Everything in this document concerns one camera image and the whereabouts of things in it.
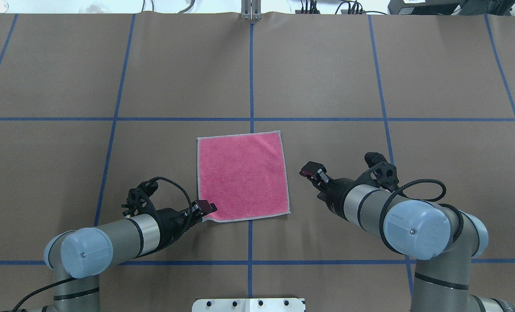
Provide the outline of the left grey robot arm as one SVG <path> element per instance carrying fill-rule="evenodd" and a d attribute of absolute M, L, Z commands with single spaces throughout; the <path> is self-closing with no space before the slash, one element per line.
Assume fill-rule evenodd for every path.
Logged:
<path fill-rule="evenodd" d="M 53 237 L 44 249 L 44 261 L 53 270 L 55 294 L 53 303 L 39 310 L 98 312 L 102 272 L 164 249 L 215 211 L 213 203 L 196 200 L 183 211 L 164 208 Z"/>

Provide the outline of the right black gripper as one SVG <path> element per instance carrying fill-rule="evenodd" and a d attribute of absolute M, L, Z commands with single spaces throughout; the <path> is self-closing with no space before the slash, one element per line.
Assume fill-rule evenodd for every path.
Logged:
<path fill-rule="evenodd" d="M 344 203 L 348 193 L 353 189 L 353 180 L 348 178 L 330 179 L 325 166 L 309 161 L 300 170 L 299 175 L 306 178 L 319 190 L 317 198 L 325 202 L 329 211 L 339 217 L 346 217 Z"/>

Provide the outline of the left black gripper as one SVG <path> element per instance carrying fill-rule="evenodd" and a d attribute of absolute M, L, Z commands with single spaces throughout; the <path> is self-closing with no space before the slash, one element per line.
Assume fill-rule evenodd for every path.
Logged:
<path fill-rule="evenodd" d="M 172 208 L 164 208 L 157 211 L 160 223 L 160 243 L 158 247 L 168 247 L 178 241 L 188 229 L 196 225 L 197 218 L 204 218 L 214 212 L 217 207 L 207 200 L 195 200 L 193 202 L 193 214 L 190 209 L 175 211 Z"/>

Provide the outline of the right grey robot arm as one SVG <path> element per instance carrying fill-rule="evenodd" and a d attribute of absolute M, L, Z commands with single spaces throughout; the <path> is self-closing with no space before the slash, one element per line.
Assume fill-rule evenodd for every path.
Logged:
<path fill-rule="evenodd" d="M 372 164 L 357 179 L 334 179 L 323 164 L 307 162 L 300 171 L 319 190 L 329 210 L 380 238 L 391 251 L 416 259 L 412 312 L 515 312 L 515 304 L 470 292 L 474 257 L 484 253 L 489 234 L 477 217 L 439 199 L 413 199 L 398 186 L 396 167 Z"/>

